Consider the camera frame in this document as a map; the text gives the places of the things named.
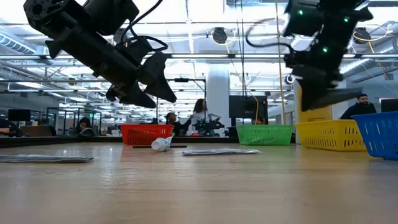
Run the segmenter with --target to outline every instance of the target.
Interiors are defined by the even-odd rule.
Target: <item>gray towel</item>
[[[235,154],[259,154],[260,151],[252,149],[211,149],[211,150],[187,150],[182,151],[184,156],[212,156]]]
[[[94,157],[80,157],[80,156],[0,155],[0,162],[83,163],[83,162],[91,162],[93,159]]]

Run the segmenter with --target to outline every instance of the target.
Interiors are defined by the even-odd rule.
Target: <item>green basket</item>
[[[239,143],[247,146],[288,146],[293,125],[245,124],[236,127]]]

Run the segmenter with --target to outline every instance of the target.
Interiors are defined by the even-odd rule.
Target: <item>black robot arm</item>
[[[139,10],[131,0],[87,0],[83,6],[75,0],[27,0],[24,9],[29,24],[53,39],[46,41],[52,58],[64,50],[112,84],[107,99],[148,108],[156,104],[147,94],[176,101],[164,77],[165,55],[156,51],[141,65],[144,56],[155,51],[148,42],[154,38],[135,35],[130,39],[135,42],[122,38],[114,46],[102,37],[120,33],[127,19],[137,17]],[[144,91],[139,82],[147,85]]]
[[[314,110],[346,101],[358,96],[361,88],[335,89],[343,81],[339,66],[354,28],[359,21],[373,19],[367,7],[355,10],[364,0],[319,0],[316,4],[306,0],[290,0],[285,13],[290,16],[284,37],[304,35],[314,37],[310,49],[296,51],[284,57],[286,67],[298,77],[302,87],[302,111]],[[268,47],[270,45],[253,45]]]

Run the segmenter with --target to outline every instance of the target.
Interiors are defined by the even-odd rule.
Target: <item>wire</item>
[[[373,50],[373,47],[372,47],[371,42],[368,41],[368,44],[369,44],[369,48],[371,49],[372,53],[374,53],[374,50]],[[386,71],[383,69],[383,67],[381,66],[380,62],[377,61],[377,64],[380,66],[381,70],[383,71],[383,74],[384,74],[385,78],[386,78],[387,80],[390,81],[390,79],[388,78],[388,76],[387,76],[387,74],[386,74]],[[394,89],[394,91],[395,91],[396,93],[398,93],[397,88],[396,88],[393,84],[391,84],[391,87]]]
[[[388,24],[388,25],[387,25],[386,33],[385,33],[383,36],[378,37],[378,38],[375,38],[375,39],[362,39],[362,38],[359,38],[359,37],[355,36],[355,34],[357,34],[358,32],[354,32],[354,33],[353,33],[353,37],[354,37],[355,39],[358,39],[358,40],[361,40],[361,41],[366,41],[366,42],[380,40],[380,39],[383,39],[383,38],[385,38],[385,37],[387,36],[387,34],[389,33],[390,26],[391,26],[391,24]]]
[[[264,23],[264,22],[266,22],[266,21],[272,21],[272,20],[274,20],[274,19],[278,19],[278,18],[261,19],[260,21],[255,22],[254,25],[251,26],[251,27],[248,29],[248,31],[246,32],[246,43],[248,43],[248,45],[251,46],[251,47],[257,47],[257,48],[272,47],[272,46],[275,46],[275,45],[283,45],[283,46],[289,48],[290,53],[293,53],[293,52],[294,52],[294,49],[293,49],[293,47],[292,47],[290,44],[280,43],[280,42],[278,42],[278,43],[271,43],[271,44],[254,44],[254,43],[252,43],[252,42],[249,40],[250,33],[252,32],[252,30],[253,30],[257,25],[262,24],[262,23]]]
[[[121,40],[124,39],[124,37],[126,36],[128,30],[131,30],[132,27],[133,27],[135,24],[137,24],[137,23],[138,23],[139,21],[141,21],[143,18],[145,18],[146,16],[148,16],[153,10],[155,10],[155,9],[162,3],[162,1],[163,1],[163,0],[158,0],[158,1],[156,2],[156,4],[154,4],[148,11],[146,11],[145,13],[143,13],[143,14],[142,14],[140,17],[138,17],[135,21],[130,21],[129,25],[125,28],[125,30],[124,30],[123,33],[122,33]]]
[[[138,23],[139,21],[141,21],[143,18],[145,18],[146,16],[148,16],[153,10],[155,10],[155,9],[162,3],[162,1],[163,1],[163,0],[158,0],[158,1],[156,2],[156,4],[154,4],[148,11],[146,11],[146,12],[143,13],[141,16],[139,16],[135,21],[130,21],[129,25],[123,30],[123,33],[122,33],[122,35],[121,35],[121,38],[120,38],[120,39],[121,39],[121,43],[122,43],[122,44],[127,43],[127,42],[131,42],[131,41],[133,41],[133,40],[140,41],[142,44],[144,44],[143,41],[142,41],[142,39],[140,39],[139,37],[145,37],[146,39],[153,40],[153,41],[155,41],[155,42],[157,42],[158,44],[160,44],[160,45],[163,46],[163,47],[159,47],[159,48],[157,48],[157,49],[153,49],[152,47],[150,47],[150,50],[151,50],[151,51],[153,51],[153,52],[159,52],[159,51],[167,50],[167,49],[168,49],[169,46],[168,46],[165,42],[163,42],[163,41],[161,41],[161,40],[159,40],[159,39],[156,39],[156,38],[154,38],[154,37],[149,37],[149,36],[138,36],[138,35],[134,32],[134,30],[132,29],[132,27],[133,27],[135,24],[137,24],[137,23]],[[128,31],[131,32],[131,34],[133,35],[133,37],[132,37],[132,38],[129,38],[129,39],[125,40],[125,41],[123,41],[123,39],[124,39],[125,36],[127,35],[127,32],[128,32]]]
[[[276,10],[276,30],[278,35],[278,44],[280,45],[280,32],[279,32],[279,17],[278,17],[278,0],[275,0],[275,10]],[[280,86],[280,98],[282,99],[282,124],[286,124],[286,113],[285,113],[285,95],[282,88],[282,65],[280,64],[280,60],[282,57],[280,56],[280,47],[278,47],[278,58],[279,58],[279,86]]]
[[[235,3],[235,11],[238,11],[238,7],[236,6],[236,1],[234,2]],[[243,21],[243,5],[241,4],[241,12],[242,12],[242,36],[244,35],[244,29],[243,29],[243,23],[244,23],[244,21]],[[245,82],[245,79],[244,79],[244,38],[242,38],[242,47],[241,47],[241,35],[240,35],[240,33],[239,33],[239,22],[238,22],[238,18],[236,18],[236,26],[237,26],[237,28],[238,28],[238,42],[239,42],[239,51],[240,51],[240,53],[241,53],[241,61],[242,61],[242,80],[240,79],[240,81],[242,82],[242,87],[244,88],[244,92],[246,93],[246,96],[247,96],[247,86],[246,86],[246,82]],[[259,101],[257,100],[257,98],[251,93],[251,92],[249,92],[249,94],[254,98],[254,100],[256,101],[256,117],[255,117],[255,122],[254,122],[254,124],[256,125],[257,124],[257,120],[258,120],[258,114],[259,114]]]

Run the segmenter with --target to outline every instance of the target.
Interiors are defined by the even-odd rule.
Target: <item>red basket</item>
[[[150,146],[157,138],[173,135],[170,124],[121,124],[123,143],[128,145]]]

